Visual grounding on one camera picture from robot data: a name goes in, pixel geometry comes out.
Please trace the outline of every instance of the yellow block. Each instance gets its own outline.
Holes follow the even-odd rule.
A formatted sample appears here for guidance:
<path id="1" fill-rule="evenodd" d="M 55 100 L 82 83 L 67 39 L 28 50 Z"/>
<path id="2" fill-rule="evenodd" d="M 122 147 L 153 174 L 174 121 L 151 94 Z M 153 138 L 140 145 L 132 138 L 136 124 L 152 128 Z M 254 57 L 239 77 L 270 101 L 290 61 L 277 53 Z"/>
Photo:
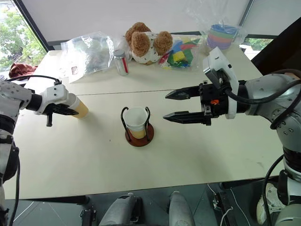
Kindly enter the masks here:
<path id="1" fill-rule="evenodd" d="M 173 54 L 173 59 L 175 62 L 185 59 L 185 55 L 182 51 Z"/>

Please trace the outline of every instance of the plastic bag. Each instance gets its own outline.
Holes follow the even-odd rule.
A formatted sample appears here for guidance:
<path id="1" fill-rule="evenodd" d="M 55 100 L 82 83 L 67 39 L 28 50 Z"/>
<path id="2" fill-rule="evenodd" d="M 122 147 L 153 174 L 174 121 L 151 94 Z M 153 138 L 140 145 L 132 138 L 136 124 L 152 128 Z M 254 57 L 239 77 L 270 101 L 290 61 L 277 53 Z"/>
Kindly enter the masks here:
<path id="1" fill-rule="evenodd" d="M 123 49 L 128 59 L 132 57 L 124 37 L 112 38 L 101 32 L 79 36 L 61 43 L 61 47 L 62 63 L 69 82 L 114 67 L 114 50 Z"/>
<path id="2" fill-rule="evenodd" d="M 158 64 L 164 69 L 198 68 L 200 40 L 199 35 L 173 36 L 171 50 L 158 60 Z"/>
<path id="3" fill-rule="evenodd" d="M 225 15 L 227 4 L 228 0 L 190 0 L 187 4 L 187 13 L 197 21 L 200 33 L 207 36 L 203 40 L 209 51 L 217 46 L 227 49 L 233 42 L 241 44 L 247 36 L 245 29 L 228 23 Z"/>

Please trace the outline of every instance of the green foliage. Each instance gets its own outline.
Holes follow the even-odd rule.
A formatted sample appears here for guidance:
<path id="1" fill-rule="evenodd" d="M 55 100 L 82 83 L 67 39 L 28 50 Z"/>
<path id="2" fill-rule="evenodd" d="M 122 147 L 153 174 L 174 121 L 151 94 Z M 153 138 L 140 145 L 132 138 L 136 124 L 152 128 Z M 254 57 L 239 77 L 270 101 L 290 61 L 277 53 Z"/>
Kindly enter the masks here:
<path id="1" fill-rule="evenodd" d="M 245 39 L 245 42 L 249 42 L 253 50 L 263 50 L 272 39 Z"/>
<path id="2" fill-rule="evenodd" d="M 0 23 L 0 71 L 9 70 L 17 61 L 38 65 L 46 54 L 45 49 L 26 26 L 18 12 L 4 11 L 6 18 Z"/>

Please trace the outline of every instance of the round wooden coaster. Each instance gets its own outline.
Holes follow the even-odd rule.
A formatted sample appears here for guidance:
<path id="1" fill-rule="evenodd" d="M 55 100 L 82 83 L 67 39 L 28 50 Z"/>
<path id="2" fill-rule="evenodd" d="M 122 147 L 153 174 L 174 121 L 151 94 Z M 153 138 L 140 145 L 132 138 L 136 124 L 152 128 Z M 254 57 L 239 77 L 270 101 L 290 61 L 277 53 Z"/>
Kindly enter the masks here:
<path id="1" fill-rule="evenodd" d="M 150 123 L 147 126 L 147 134 L 150 139 L 149 141 L 147 140 L 146 136 L 141 139 L 137 139 L 137 138 L 133 137 L 133 135 L 131 134 L 131 131 L 128 131 L 128 133 L 130 135 L 131 141 L 128 140 L 127 132 L 126 132 L 125 135 L 126 135 L 127 142 L 130 145 L 135 146 L 135 147 L 145 146 L 145 145 L 149 144 L 151 142 L 151 140 L 154 138 L 154 128 Z"/>

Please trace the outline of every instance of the stuffed toy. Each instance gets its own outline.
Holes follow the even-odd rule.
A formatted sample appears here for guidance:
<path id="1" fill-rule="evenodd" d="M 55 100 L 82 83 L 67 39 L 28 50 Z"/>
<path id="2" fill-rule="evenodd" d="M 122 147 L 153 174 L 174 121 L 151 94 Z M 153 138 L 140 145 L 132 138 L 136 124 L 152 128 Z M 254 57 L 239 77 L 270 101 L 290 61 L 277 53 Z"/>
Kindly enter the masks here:
<path id="1" fill-rule="evenodd" d="M 135 23 L 126 32 L 126 40 L 135 61 L 146 65 L 157 62 L 173 45 L 170 33 L 152 33 L 142 22 Z"/>

